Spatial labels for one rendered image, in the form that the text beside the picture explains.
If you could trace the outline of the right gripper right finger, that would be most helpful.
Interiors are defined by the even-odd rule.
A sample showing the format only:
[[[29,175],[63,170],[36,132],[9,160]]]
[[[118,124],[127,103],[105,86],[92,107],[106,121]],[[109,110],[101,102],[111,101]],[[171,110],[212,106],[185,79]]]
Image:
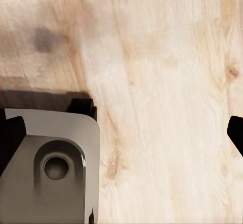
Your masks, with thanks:
[[[227,134],[243,156],[243,118],[231,116]]]

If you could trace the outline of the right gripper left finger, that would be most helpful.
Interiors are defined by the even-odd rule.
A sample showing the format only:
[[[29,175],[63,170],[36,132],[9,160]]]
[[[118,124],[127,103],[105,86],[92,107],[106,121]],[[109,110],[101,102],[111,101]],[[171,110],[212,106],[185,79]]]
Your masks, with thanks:
[[[0,176],[26,136],[22,116],[0,121]]]

